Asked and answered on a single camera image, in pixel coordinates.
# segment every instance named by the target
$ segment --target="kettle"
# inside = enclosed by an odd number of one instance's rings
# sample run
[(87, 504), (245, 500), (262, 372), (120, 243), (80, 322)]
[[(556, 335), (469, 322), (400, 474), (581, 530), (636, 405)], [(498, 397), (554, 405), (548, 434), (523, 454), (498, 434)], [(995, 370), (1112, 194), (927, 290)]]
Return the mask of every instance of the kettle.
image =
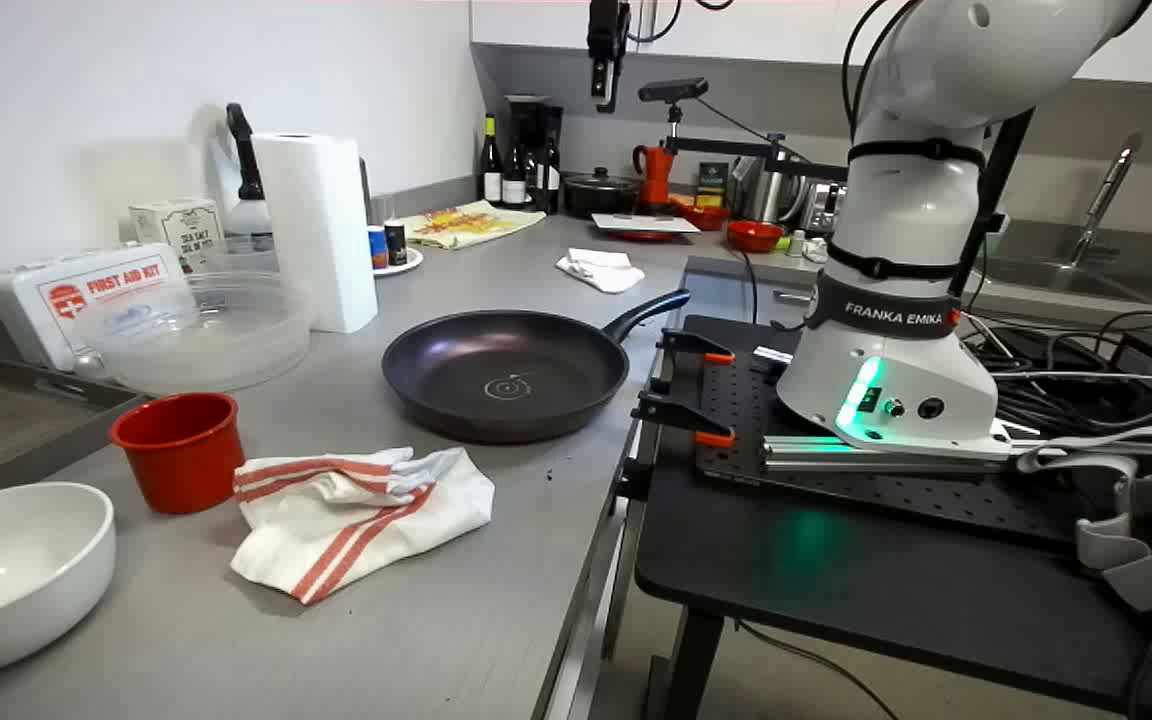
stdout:
[(788, 224), (809, 202), (805, 178), (777, 179), (777, 174), (743, 155), (731, 170), (731, 188), (736, 188), (739, 215), (764, 222), (764, 224)]
[(641, 207), (661, 214), (669, 204), (669, 174), (673, 174), (673, 147), (665, 143), (636, 143), (634, 147), (634, 170), (643, 178), (641, 183)]

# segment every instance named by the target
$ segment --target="red striped towel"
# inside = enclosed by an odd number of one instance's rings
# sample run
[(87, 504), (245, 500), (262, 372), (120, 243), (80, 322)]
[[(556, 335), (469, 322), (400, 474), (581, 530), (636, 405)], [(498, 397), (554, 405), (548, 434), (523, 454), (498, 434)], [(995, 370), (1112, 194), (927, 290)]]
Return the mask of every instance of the red striped towel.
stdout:
[(463, 448), (411, 457), (270, 457), (232, 477), (253, 537), (232, 574), (315, 605), (337, 590), (494, 519), (494, 481)]

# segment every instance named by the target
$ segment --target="red and white box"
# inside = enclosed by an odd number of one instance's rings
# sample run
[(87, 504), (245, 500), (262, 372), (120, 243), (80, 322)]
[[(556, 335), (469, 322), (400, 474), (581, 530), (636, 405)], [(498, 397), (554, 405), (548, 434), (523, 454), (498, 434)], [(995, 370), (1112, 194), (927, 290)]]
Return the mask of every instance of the red and white box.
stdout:
[(80, 315), (94, 308), (194, 306), (167, 243), (94, 254), (0, 278), (0, 322), (29, 364), (77, 370), (84, 355)]

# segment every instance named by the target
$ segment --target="box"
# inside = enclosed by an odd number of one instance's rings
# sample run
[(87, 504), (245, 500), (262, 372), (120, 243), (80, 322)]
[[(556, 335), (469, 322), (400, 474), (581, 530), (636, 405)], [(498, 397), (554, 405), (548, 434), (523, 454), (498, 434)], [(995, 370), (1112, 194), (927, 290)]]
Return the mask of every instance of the box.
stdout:
[(175, 254), (142, 243), (0, 278), (0, 322), (29, 364), (68, 372), (84, 355), (80, 315), (131, 294), (146, 306), (194, 306)]
[(219, 214), (213, 202), (166, 202), (127, 207), (136, 241), (175, 247), (183, 271), (219, 271), (229, 263)]

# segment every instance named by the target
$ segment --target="stainless steel counter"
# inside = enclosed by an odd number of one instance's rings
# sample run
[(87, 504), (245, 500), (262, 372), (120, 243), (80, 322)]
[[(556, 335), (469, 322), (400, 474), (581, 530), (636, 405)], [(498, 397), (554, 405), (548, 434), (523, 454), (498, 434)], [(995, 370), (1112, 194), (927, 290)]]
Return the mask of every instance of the stainless steel counter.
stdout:
[[(249, 457), (373, 454), (443, 437), (400, 420), (381, 378), (384, 345), (418, 322), (463, 308), (542, 308), (613, 322), (680, 284), (688, 243), (626, 247), (647, 281), (601, 298), (554, 263), (601, 243), (574, 222), (545, 222), (422, 271), (381, 281), (381, 315), (358, 335), (315, 335), (313, 355), (241, 397)], [(146, 510), (117, 448), (55, 474), (117, 500), (120, 565), (105, 605), (44, 657), (0, 674), (0, 718), (532, 718), (548, 702), (565, 619), (592, 548), (661, 322), (630, 341), (634, 382), (607, 411), (554, 444), (469, 448), (498, 481), (498, 519), (428, 558), (392, 565), (315, 609), (229, 574), (245, 519)]]

